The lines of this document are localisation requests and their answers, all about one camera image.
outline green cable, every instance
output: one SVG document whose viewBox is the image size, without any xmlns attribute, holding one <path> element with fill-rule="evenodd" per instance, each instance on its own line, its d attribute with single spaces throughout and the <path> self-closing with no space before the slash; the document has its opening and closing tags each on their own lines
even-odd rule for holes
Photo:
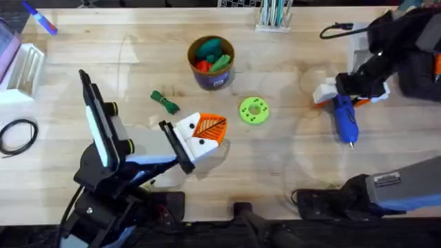
<svg viewBox="0 0 441 248">
<path fill-rule="evenodd" d="M 160 103 L 161 105 L 163 105 L 165 107 L 165 109 L 167 109 L 167 112 L 169 112 L 170 114 L 175 114 L 177 113 L 179 110 L 179 106 L 175 103 L 172 103 L 171 101 L 168 101 L 161 93 L 159 93 L 157 90 L 154 90 L 152 92 L 152 95 L 150 96 L 151 99 L 157 101 L 158 103 Z"/>
</svg>

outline coiled black cable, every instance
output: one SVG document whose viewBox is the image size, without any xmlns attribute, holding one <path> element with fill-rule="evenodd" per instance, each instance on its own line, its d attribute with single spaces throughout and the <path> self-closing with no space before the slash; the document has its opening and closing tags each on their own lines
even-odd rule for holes
<svg viewBox="0 0 441 248">
<path fill-rule="evenodd" d="M 8 131 L 8 129 L 10 129 L 11 127 L 17 125 L 17 124 L 22 124 L 22 123 L 27 123 L 29 125 L 31 125 L 34 128 L 34 134 L 31 136 L 31 139 L 29 140 L 29 142 L 27 142 L 24 146 L 20 147 L 19 149 L 16 150 L 8 150 L 3 146 L 3 135 L 5 134 L 6 131 Z M 26 151 L 27 149 L 29 149 L 29 147 L 31 147 L 32 144 L 34 144 L 34 142 L 37 139 L 37 135 L 39 133 L 39 127 L 38 125 L 33 122 L 33 121 L 29 121 L 27 119 L 18 119 L 15 120 L 9 124 L 7 124 L 1 131 L 0 131 L 0 152 L 2 154 L 5 154 L 6 156 L 2 157 L 2 158 L 10 158 L 12 156 L 16 156 L 19 155 L 21 153 L 23 153 L 24 151 Z"/>
</svg>

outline pen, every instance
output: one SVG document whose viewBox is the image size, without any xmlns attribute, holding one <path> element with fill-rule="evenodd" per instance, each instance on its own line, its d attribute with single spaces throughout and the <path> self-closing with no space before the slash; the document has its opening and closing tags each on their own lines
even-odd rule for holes
<svg viewBox="0 0 441 248">
<path fill-rule="evenodd" d="M 25 6 L 26 10 L 37 20 L 51 35 L 57 35 L 57 28 L 52 25 L 42 14 L 40 14 L 34 7 L 26 3 L 26 1 L 21 2 Z"/>
</svg>

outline orange toy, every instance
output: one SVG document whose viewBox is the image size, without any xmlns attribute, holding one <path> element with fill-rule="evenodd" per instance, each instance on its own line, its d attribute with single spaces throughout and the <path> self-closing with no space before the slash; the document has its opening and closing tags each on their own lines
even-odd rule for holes
<svg viewBox="0 0 441 248">
<path fill-rule="evenodd" d="M 222 142 L 225 133 L 227 132 L 227 119 L 217 114 L 201 114 L 198 125 L 193 132 L 193 137 L 209 138 Z"/>
</svg>

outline green toy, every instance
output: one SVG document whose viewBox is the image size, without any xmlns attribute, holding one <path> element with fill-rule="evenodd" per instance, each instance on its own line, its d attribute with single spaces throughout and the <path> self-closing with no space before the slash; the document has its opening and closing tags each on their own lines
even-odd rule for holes
<svg viewBox="0 0 441 248">
<path fill-rule="evenodd" d="M 152 95 L 150 96 L 151 99 L 157 101 L 158 103 L 160 103 L 161 105 L 163 105 L 165 107 L 165 109 L 167 110 L 167 112 L 169 112 L 170 114 L 175 114 L 177 113 L 179 110 L 181 110 L 179 108 L 179 106 L 175 103 L 172 103 L 171 101 L 168 101 L 161 93 L 159 93 L 157 90 L 154 90 L 152 92 Z"/>
<path fill-rule="evenodd" d="M 249 97 L 240 104 L 239 115 L 250 125 L 260 125 L 269 116 L 269 106 L 260 97 Z"/>
<path fill-rule="evenodd" d="M 217 50 L 221 49 L 220 39 L 210 39 L 206 41 L 202 46 L 196 51 L 196 58 L 206 59 L 208 55 L 217 53 Z"/>
<path fill-rule="evenodd" d="M 210 72 L 217 72 L 225 68 L 231 57 L 228 54 L 222 55 L 216 62 L 214 62 L 213 66 L 209 69 Z"/>
</svg>

